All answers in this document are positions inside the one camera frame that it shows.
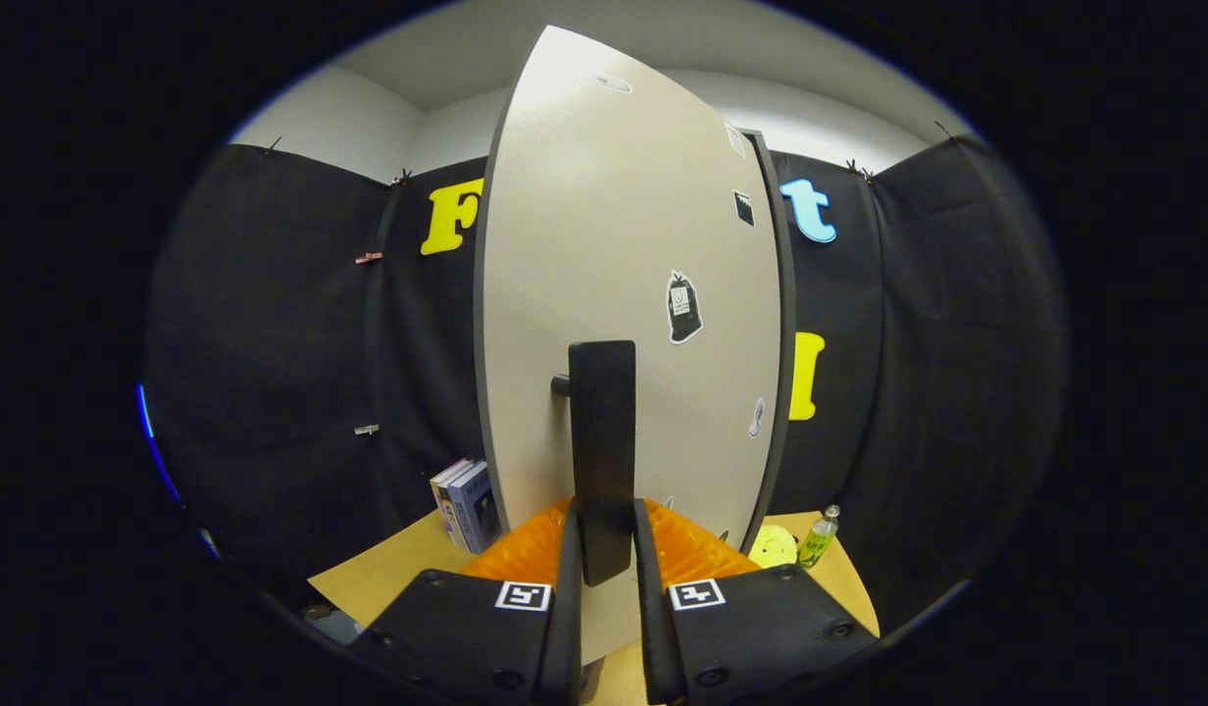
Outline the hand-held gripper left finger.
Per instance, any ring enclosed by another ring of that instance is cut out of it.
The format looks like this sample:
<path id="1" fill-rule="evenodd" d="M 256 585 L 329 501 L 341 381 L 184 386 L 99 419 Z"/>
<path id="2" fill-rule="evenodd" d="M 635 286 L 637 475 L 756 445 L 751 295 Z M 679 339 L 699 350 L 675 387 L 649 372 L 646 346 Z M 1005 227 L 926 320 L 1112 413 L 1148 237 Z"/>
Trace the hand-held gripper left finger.
<path id="1" fill-rule="evenodd" d="M 577 500 L 501 537 L 467 568 L 426 569 L 347 648 L 403 705 L 577 705 Z"/>

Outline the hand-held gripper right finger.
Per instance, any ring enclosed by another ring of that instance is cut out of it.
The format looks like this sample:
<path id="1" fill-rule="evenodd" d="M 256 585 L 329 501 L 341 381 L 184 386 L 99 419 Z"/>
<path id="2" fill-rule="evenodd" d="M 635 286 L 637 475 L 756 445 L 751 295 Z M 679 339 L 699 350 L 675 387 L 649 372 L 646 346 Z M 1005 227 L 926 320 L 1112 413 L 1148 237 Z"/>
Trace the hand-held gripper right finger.
<path id="1" fill-rule="evenodd" d="M 632 502 L 647 700 L 655 705 L 811 705 L 881 640 L 805 568 L 743 571 L 721 542 L 695 549 L 679 580 L 668 565 L 679 517 Z"/>

